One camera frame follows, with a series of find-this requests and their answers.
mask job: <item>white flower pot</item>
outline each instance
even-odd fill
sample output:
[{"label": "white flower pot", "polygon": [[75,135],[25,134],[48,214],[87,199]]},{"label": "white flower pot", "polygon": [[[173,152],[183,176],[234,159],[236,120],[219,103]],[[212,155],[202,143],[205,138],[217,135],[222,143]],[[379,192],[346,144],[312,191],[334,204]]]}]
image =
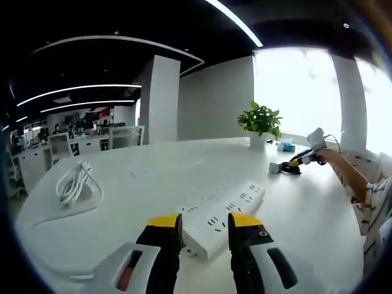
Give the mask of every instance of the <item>white flower pot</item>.
[{"label": "white flower pot", "polygon": [[251,140],[251,148],[257,150],[265,149],[265,142],[268,139],[268,133],[262,133],[261,136],[258,136],[257,132],[249,132],[249,138]]}]

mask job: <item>potted plant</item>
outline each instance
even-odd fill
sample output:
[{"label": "potted plant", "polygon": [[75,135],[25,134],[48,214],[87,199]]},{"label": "potted plant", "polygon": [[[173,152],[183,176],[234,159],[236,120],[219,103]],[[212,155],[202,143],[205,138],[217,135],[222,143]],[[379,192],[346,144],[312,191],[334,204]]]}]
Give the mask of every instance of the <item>potted plant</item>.
[{"label": "potted plant", "polygon": [[268,134],[274,135],[276,139],[282,136],[279,130],[282,118],[278,116],[279,110],[272,111],[254,101],[251,101],[251,107],[251,111],[244,111],[244,114],[238,117],[238,124],[250,132],[251,147],[264,149]]}]

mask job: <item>small object on table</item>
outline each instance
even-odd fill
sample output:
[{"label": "small object on table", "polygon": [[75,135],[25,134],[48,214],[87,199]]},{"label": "small object on table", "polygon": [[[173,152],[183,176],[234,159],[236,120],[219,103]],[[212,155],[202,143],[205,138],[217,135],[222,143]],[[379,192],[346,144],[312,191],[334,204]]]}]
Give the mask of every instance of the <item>small object on table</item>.
[{"label": "small object on table", "polygon": [[276,164],[274,162],[269,163],[269,173],[276,174],[280,173],[282,170],[282,164]]},{"label": "small object on table", "polygon": [[276,149],[283,152],[295,152],[295,146],[290,143],[280,142]]}]

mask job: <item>black cable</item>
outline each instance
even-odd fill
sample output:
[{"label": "black cable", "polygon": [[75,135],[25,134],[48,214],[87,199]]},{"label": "black cable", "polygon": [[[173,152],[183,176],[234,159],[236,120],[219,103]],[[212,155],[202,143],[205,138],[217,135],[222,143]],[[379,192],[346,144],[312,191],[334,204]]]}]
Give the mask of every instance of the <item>black cable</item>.
[{"label": "black cable", "polygon": [[301,174],[300,167],[291,167],[291,166],[289,166],[289,162],[282,162],[281,165],[282,165],[281,170],[284,173],[289,173],[291,175],[300,175]]}]

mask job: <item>office desk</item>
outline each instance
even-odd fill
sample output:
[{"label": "office desk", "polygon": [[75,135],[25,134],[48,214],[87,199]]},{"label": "office desk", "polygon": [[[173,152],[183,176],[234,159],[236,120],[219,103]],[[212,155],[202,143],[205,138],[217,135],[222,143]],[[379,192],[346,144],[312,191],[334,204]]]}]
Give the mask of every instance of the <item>office desk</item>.
[{"label": "office desk", "polygon": [[28,194],[51,167],[51,156],[48,145],[37,145],[35,148],[23,150],[13,156],[17,158],[24,186]]},{"label": "office desk", "polygon": [[77,144],[79,148],[79,155],[95,153],[101,151],[101,141],[109,140],[109,135],[95,135],[77,137],[69,140],[70,144]]},{"label": "office desk", "polygon": [[[297,146],[296,151],[304,148]],[[22,243],[56,291],[80,285],[42,267],[86,271],[126,241],[135,241],[147,218],[173,213],[182,204],[209,195],[229,182],[254,180],[266,189],[257,217],[275,241],[314,264],[331,285],[355,283],[362,275],[360,230],[350,200],[329,165],[301,167],[301,176],[269,175],[269,162],[292,153],[267,146],[249,149],[248,138],[185,141],[88,154],[93,175],[104,190],[94,211],[23,229],[58,201],[58,179],[80,158],[56,164],[36,186],[16,221]],[[236,293],[228,249],[208,263],[181,255],[175,293]]]}]

